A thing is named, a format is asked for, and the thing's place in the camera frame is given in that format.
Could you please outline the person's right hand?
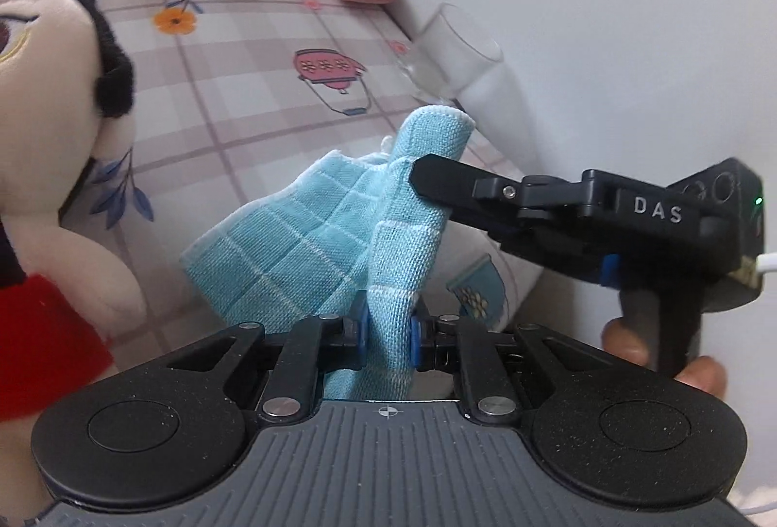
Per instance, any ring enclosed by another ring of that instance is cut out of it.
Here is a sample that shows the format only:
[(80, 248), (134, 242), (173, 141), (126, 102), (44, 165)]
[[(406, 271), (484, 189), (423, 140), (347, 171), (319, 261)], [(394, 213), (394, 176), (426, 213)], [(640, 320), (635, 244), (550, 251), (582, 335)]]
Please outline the person's right hand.
[[(612, 319), (606, 324), (601, 339), (602, 348), (610, 355), (640, 367), (647, 367), (651, 361), (648, 345), (638, 334), (624, 326), (620, 318)], [(726, 368), (713, 357), (699, 356), (677, 374), (676, 380), (716, 398), (726, 398), (728, 374)]]

